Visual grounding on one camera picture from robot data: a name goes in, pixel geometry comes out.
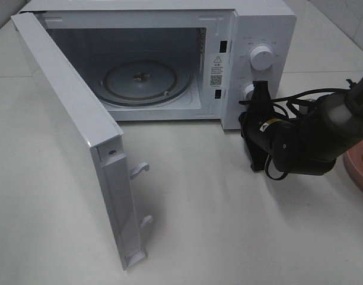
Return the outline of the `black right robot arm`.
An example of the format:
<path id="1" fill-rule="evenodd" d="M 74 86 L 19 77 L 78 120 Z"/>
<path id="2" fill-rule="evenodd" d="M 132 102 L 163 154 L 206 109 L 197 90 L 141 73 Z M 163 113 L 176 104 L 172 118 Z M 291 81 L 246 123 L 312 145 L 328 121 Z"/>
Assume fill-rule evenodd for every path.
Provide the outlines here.
<path id="1" fill-rule="evenodd" d="M 254 81 L 254 90 L 240 105 L 241 137 L 251 169 L 269 173 L 321 176 L 336 159 L 363 140 L 363 77 L 348 89 L 321 88 L 272 99 L 268 82 Z"/>

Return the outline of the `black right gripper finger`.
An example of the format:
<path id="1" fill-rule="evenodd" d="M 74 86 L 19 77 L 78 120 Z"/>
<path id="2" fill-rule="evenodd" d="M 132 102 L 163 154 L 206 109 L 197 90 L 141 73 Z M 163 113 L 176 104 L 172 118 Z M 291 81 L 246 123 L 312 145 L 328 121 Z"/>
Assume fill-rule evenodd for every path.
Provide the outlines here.
<path id="1" fill-rule="evenodd" d="M 270 92 L 268 89 L 268 81 L 256 80 L 253 81 L 253 93 L 251 96 L 252 100 L 255 101 L 269 101 L 271 99 Z"/>

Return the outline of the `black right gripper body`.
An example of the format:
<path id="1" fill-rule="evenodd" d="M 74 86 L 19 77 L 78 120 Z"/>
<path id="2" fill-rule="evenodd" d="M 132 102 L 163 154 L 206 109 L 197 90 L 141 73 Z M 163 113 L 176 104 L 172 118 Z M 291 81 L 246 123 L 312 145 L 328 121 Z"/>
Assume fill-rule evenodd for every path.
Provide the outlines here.
<path id="1" fill-rule="evenodd" d="M 248 109 L 239 117 L 241 136 L 254 172 L 266 170 L 269 160 L 278 171 L 291 171 L 291 123 L 275 110 L 275 106 L 270 100 L 251 100 Z"/>

